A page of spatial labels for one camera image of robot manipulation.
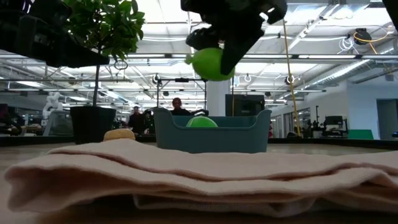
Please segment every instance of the white pillar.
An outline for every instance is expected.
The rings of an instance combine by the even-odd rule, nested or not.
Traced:
[[[206,97],[209,116],[225,116],[225,94],[230,94],[230,84],[230,80],[208,81]]]

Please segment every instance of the table surface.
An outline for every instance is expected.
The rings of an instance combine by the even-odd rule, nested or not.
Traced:
[[[9,186],[3,179],[7,167],[44,155],[48,150],[70,144],[0,147],[0,223],[396,223],[398,215],[369,212],[318,212],[290,218],[269,218],[238,213],[202,213],[180,210],[138,211],[130,201],[108,200],[68,208],[55,213],[12,213],[6,208]],[[314,144],[270,144],[268,152],[328,154],[363,154],[385,152],[380,149]]]

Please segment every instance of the pink cloth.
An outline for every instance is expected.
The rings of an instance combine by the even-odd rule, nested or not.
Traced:
[[[335,209],[398,212],[398,152],[350,156],[163,150],[134,140],[67,146],[5,174],[13,211],[52,212],[108,195],[141,209],[286,217]]]

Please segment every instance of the tree trunk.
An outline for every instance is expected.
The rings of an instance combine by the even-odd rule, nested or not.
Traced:
[[[94,87],[94,96],[93,96],[93,106],[97,106],[97,96],[98,96],[98,80],[100,79],[100,68],[101,65],[97,65],[97,69],[95,71],[95,87]]]

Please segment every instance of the blue basket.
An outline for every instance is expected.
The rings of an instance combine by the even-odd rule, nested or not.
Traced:
[[[189,153],[267,151],[271,110],[257,116],[209,117],[218,128],[186,128],[193,116],[172,116],[164,108],[154,110],[157,146]]]

